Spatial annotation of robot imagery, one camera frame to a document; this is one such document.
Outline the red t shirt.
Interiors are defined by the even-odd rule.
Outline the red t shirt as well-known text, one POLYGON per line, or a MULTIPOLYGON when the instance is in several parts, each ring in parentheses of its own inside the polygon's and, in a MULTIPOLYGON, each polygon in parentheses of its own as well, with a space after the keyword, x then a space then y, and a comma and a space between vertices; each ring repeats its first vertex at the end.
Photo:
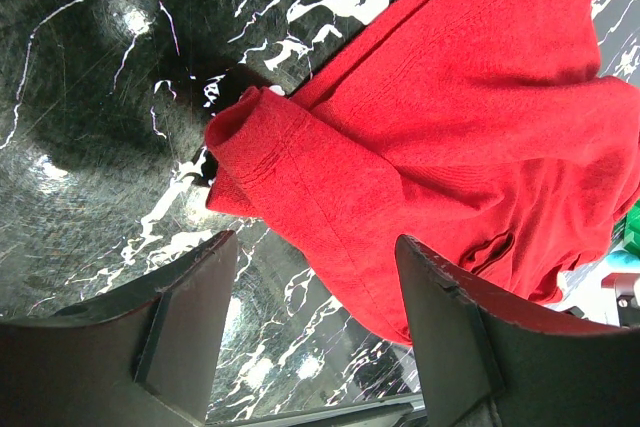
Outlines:
POLYGON ((639 197, 639 91, 599 69, 591 0, 397 0, 294 95, 214 117, 206 205, 263 220, 393 342, 404 234, 558 301, 639 197))

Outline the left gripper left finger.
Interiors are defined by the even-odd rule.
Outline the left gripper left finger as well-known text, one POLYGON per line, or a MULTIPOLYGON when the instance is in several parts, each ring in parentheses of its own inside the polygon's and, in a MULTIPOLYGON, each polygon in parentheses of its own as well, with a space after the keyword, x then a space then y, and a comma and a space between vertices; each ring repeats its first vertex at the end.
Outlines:
POLYGON ((223 231, 47 318, 1 324, 5 426, 201 426, 236 275, 223 231))

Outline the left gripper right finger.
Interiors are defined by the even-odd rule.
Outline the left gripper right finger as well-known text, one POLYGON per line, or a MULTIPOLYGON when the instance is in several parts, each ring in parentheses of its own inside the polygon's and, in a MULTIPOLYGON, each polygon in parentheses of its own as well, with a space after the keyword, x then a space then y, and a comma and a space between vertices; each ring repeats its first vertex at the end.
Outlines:
POLYGON ((407 235, 395 257, 429 425, 638 425, 638 329, 528 302, 407 235))

